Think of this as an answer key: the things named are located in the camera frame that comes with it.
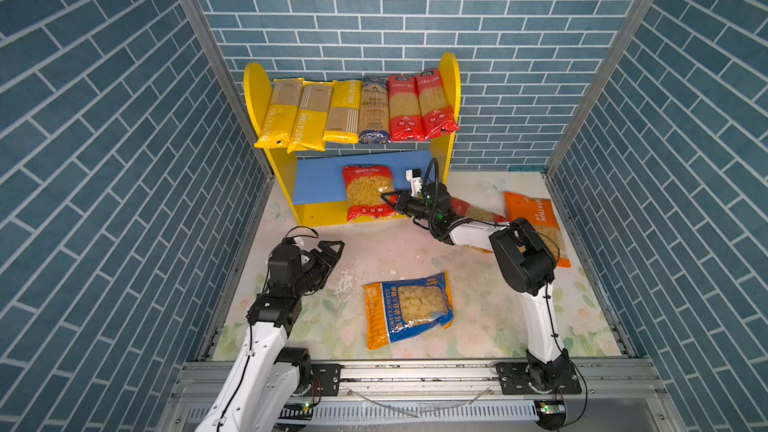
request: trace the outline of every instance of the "yellow shelf side panel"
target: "yellow shelf side panel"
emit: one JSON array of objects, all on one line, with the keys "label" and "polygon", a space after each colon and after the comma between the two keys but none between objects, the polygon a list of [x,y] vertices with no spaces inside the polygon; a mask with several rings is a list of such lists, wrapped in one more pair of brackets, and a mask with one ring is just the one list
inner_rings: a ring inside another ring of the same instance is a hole
[{"label": "yellow shelf side panel", "polygon": [[[454,118],[458,122],[458,108],[461,105],[462,85],[459,75],[458,62],[452,53],[445,53],[440,61],[440,75],[446,88],[448,102],[454,110]],[[264,68],[252,62],[245,68],[244,74],[245,101],[248,106],[248,115],[254,125],[256,134],[261,134],[261,127],[266,116],[266,109],[272,97],[272,83],[264,72]],[[431,140],[429,150],[432,157],[437,158],[440,164],[438,177],[442,182],[448,180],[453,142],[456,134],[448,134]],[[346,224],[346,201],[325,202],[322,204],[307,204],[304,206],[293,205],[293,189],[296,186],[296,167],[299,159],[295,153],[289,154],[287,149],[264,149],[266,158],[269,159],[275,177],[277,178],[283,193],[288,199],[288,205],[293,212],[296,221],[307,227],[337,226]],[[362,216],[355,222],[371,222],[379,220]]]}]

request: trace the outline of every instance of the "blue brick wall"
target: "blue brick wall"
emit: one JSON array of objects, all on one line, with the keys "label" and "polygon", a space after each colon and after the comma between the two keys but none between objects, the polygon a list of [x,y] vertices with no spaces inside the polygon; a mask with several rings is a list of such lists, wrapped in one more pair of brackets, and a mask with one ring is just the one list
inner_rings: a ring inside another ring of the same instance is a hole
[{"label": "blue brick wall", "polygon": [[655,0],[554,176],[689,430],[765,430],[768,0]]},{"label": "blue brick wall", "polygon": [[[453,168],[542,169],[632,0],[200,0],[238,86],[249,62],[309,80],[417,72],[453,52]],[[415,149],[327,144],[326,154]]]},{"label": "blue brick wall", "polygon": [[177,0],[0,0],[0,430],[145,430],[264,183]]}]

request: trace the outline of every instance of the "display rack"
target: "display rack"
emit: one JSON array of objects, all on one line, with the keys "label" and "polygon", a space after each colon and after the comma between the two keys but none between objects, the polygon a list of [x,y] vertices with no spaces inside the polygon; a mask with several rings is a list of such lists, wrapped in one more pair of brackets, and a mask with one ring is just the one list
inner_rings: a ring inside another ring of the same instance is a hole
[{"label": "display rack", "polygon": [[[458,123],[462,86],[456,56],[452,53],[443,54],[439,70],[448,101],[454,110],[454,119]],[[266,109],[272,96],[272,83],[260,64],[253,62],[246,67],[244,89],[251,123],[254,125],[256,134],[260,135]],[[366,156],[367,160],[356,162],[374,162],[377,165],[390,166],[395,171],[405,168],[424,169],[429,159],[434,157],[438,160],[440,167],[438,171],[440,181],[446,183],[455,138],[454,132],[432,139],[428,151],[380,153],[376,154],[375,158]],[[288,199],[293,216],[300,225],[318,227],[347,223],[347,204],[339,190],[344,190],[342,168],[344,165],[349,165],[350,156],[299,160],[295,153],[288,153],[286,149],[264,149],[264,152]],[[362,216],[356,222],[371,220],[375,219]]]}]

